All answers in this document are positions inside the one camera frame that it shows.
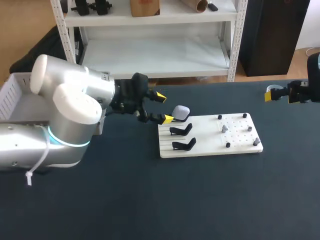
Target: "dark tablecloth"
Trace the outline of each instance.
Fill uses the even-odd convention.
[[[286,83],[158,87],[153,112],[250,113],[263,152],[161,159],[156,125],[111,115],[77,166],[0,174],[0,238],[319,240],[320,104],[264,103]]]

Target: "white metal shelf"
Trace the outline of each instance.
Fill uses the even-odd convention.
[[[134,73],[149,78],[228,75],[218,37],[162,37],[90,40],[82,65],[115,79]]]
[[[79,16],[70,10],[74,0],[68,0],[66,18],[60,0],[50,1],[69,62],[75,62],[74,27],[80,27],[83,64],[116,79],[141,72],[150,78],[226,75],[228,82],[235,80],[248,0],[213,0],[218,11],[203,13],[180,0],[161,0],[160,15],[151,17],[132,17],[130,0],[112,0],[105,16]]]
[[[235,21],[237,11],[232,0],[214,0],[218,11],[207,9],[199,14],[194,12],[180,0],[160,1],[160,15],[152,17],[132,17],[129,0],[114,0],[108,15],[99,16],[90,11],[90,15],[80,16],[69,11],[65,17],[67,27],[123,26],[123,25],[155,25]]]

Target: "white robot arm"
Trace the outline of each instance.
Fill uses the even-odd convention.
[[[139,121],[170,123],[174,118],[148,114],[144,98],[163,103],[166,97],[148,89],[148,78],[114,80],[108,73],[40,55],[32,69],[30,88],[50,109],[47,126],[0,124],[0,170],[68,168],[85,153],[102,112],[135,114]]]

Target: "hole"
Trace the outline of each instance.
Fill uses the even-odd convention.
[[[208,2],[205,0],[201,0],[196,6],[196,10],[200,13],[204,12],[208,6]]]

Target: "brown tube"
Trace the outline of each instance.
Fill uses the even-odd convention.
[[[203,13],[208,7],[207,0],[181,0],[184,4],[195,10],[197,13]]]

